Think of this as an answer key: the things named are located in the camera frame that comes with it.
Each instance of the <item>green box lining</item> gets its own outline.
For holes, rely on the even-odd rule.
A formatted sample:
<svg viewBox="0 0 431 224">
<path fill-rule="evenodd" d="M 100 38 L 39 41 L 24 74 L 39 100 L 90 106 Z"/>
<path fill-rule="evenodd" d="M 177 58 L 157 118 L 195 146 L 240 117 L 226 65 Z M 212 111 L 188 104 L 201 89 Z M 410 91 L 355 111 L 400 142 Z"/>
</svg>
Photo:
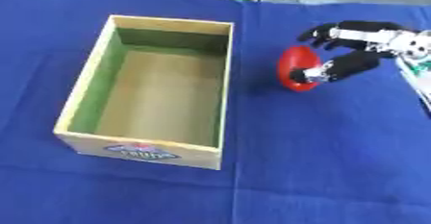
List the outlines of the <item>green box lining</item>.
<svg viewBox="0 0 431 224">
<path fill-rule="evenodd" d="M 226 55 L 228 36 L 154 30 L 115 29 L 101 63 L 90 81 L 89 89 L 68 127 L 71 132 L 94 134 L 114 87 L 116 76 L 129 50 L 161 52 L 175 55 Z M 215 110 L 219 124 L 220 106 Z M 218 146 L 218 129 L 214 143 Z"/>
</svg>

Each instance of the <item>printed label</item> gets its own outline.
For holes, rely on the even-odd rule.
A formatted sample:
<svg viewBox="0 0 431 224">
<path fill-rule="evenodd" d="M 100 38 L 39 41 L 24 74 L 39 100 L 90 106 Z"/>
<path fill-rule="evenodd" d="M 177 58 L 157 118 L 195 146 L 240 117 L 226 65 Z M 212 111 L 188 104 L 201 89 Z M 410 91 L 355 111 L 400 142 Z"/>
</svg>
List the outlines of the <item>printed label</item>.
<svg viewBox="0 0 431 224">
<path fill-rule="evenodd" d="M 165 159 L 178 159 L 177 155 L 167 153 L 164 150 L 158 149 L 152 145 L 142 143 L 118 144 L 105 147 L 106 150 L 121 153 L 129 158 L 142 159 L 147 161 L 157 161 Z"/>
</svg>

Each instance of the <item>blue tablecloth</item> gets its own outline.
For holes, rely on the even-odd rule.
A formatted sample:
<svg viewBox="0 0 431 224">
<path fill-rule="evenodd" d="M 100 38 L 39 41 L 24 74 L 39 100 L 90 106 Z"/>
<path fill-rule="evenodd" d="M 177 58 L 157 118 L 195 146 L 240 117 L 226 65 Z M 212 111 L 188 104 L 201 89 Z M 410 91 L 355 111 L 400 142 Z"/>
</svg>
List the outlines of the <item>blue tablecloth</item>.
<svg viewBox="0 0 431 224">
<path fill-rule="evenodd" d="M 80 156 L 52 135 L 111 13 L 236 23 L 221 171 Z M 431 9 L 0 0 L 1 223 L 431 223 L 431 120 L 393 62 L 307 93 L 275 79 L 300 32 L 345 19 L 424 29 Z"/>
</svg>

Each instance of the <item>red ball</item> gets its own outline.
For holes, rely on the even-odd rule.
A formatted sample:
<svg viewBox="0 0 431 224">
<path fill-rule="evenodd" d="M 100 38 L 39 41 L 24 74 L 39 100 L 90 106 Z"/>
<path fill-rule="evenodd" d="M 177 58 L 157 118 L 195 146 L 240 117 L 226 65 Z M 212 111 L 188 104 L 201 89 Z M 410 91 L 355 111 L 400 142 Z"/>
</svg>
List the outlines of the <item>red ball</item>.
<svg viewBox="0 0 431 224">
<path fill-rule="evenodd" d="M 294 91 L 311 90 L 318 85 L 313 83 L 298 83 L 290 78 L 292 70 L 296 68 L 312 68 L 320 66 L 320 58 L 308 46 L 293 46 L 288 48 L 277 64 L 277 76 L 283 86 Z"/>
</svg>

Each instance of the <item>wooden box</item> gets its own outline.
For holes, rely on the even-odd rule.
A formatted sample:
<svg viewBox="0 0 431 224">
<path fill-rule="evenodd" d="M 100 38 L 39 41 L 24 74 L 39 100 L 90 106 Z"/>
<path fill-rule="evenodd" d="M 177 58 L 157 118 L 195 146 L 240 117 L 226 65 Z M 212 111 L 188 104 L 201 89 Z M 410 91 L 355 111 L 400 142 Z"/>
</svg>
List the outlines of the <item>wooden box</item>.
<svg viewBox="0 0 431 224">
<path fill-rule="evenodd" d="M 81 154 L 220 169 L 233 24 L 111 15 L 54 133 Z"/>
</svg>

